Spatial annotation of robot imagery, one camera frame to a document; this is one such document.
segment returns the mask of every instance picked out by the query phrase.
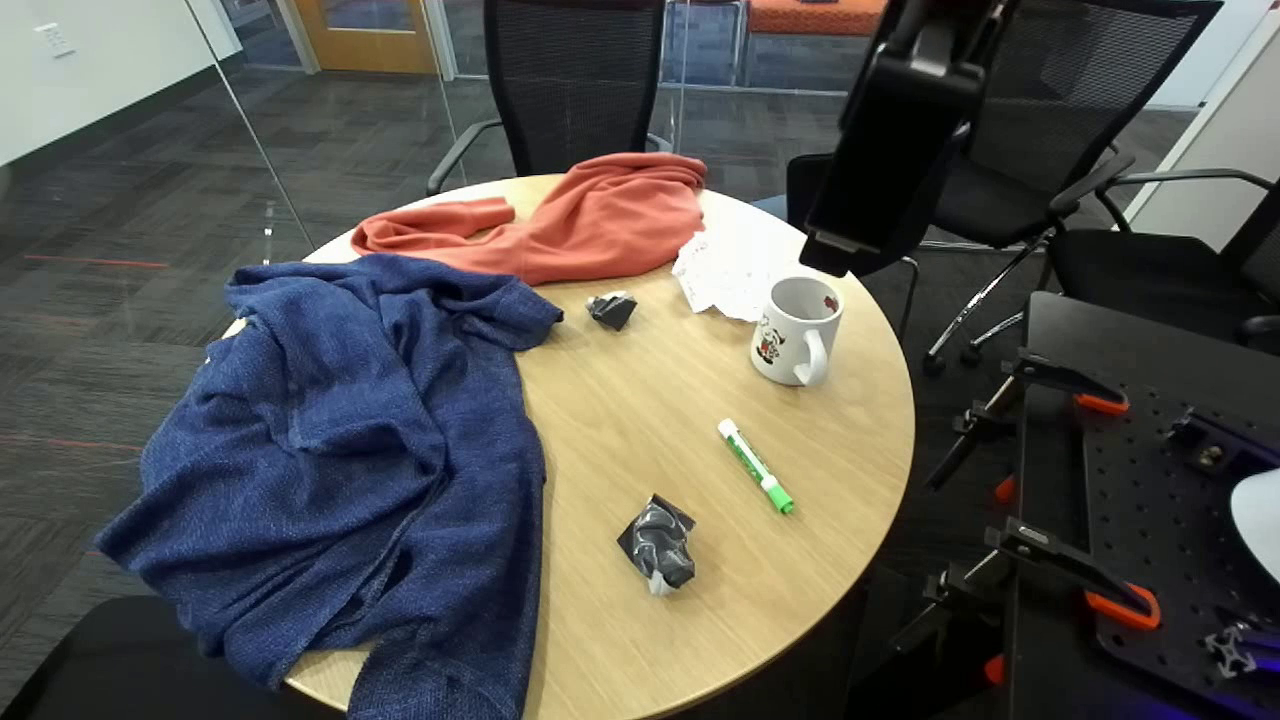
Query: highlighter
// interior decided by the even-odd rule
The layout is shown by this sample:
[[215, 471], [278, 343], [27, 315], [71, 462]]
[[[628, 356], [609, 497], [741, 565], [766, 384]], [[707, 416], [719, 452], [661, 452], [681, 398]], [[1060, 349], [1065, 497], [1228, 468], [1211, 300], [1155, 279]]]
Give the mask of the highlighter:
[[749, 476], [758, 485], [766, 503], [785, 514], [796, 510], [796, 497], [773, 476], [773, 468], [750, 452], [734, 419], [719, 419], [719, 439], [733, 447], [733, 456], [749, 468]]

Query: white mug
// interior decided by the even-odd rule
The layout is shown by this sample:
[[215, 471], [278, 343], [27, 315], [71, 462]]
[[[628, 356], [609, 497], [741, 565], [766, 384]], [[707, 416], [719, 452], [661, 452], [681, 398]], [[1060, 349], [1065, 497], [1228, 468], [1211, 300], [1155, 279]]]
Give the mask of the white mug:
[[845, 300], [814, 275], [785, 275], [766, 289], [750, 330], [750, 367], [776, 384], [814, 384], [833, 367]]

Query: blue towel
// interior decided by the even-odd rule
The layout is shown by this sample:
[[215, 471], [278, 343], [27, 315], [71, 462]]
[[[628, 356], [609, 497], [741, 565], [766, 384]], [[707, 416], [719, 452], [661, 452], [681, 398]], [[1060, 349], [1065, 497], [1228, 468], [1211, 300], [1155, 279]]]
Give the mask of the blue towel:
[[381, 646], [352, 714], [518, 714], [544, 456], [511, 351], [559, 308], [428, 259], [240, 266], [101, 551], [231, 666]]

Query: orange towel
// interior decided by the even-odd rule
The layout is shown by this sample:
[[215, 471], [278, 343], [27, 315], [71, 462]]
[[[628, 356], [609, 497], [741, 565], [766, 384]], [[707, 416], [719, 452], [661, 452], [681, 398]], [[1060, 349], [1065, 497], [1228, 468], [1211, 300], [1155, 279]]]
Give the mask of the orange towel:
[[507, 198], [438, 198], [369, 214], [352, 244], [528, 285], [641, 275], [701, 230], [701, 188], [693, 155], [613, 153], [572, 162], [528, 219]]

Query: floor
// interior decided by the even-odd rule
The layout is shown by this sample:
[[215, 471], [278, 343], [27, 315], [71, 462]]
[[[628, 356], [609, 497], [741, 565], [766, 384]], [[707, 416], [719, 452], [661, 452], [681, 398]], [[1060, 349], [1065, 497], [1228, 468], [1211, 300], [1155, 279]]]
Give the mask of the floor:
[[[84, 606], [141, 590], [93, 551], [93, 537], [134, 491], [134, 447], [226, 325], [226, 270], [297, 259], [352, 219], [421, 195], [451, 128], [487, 113], [485, 83], [261, 66], [234, 66], [231, 83], [287, 195], [270, 188], [240, 116], [207, 79], [0, 170], [0, 708]], [[663, 91], [654, 116], [681, 153], [707, 159], [710, 188], [757, 198], [779, 191], [788, 155], [833, 144], [836, 107], [838, 95], [688, 87]], [[1148, 116], [1128, 138], [1159, 155], [1178, 123]], [[485, 174], [507, 174], [499, 144], [478, 146], [457, 182]], [[919, 259], [909, 356], [919, 356], [959, 295], [1000, 262], [985, 252]], [[1014, 308], [1032, 275], [1028, 266], [981, 321]], [[902, 275], [886, 266], [866, 289], [895, 313]], [[915, 471], [993, 379], [995, 365], [915, 375]], [[974, 542], [987, 520], [985, 485], [1003, 460], [1009, 452], [993, 447], [949, 499], [910, 503], [924, 520], [909, 523], [910, 538], [895, 542], [890, 568], [919, 573], [957, 551], [957, 538]], [[857, 628], [853, 595], [776, 666], [697, 710], [838, 714]]]

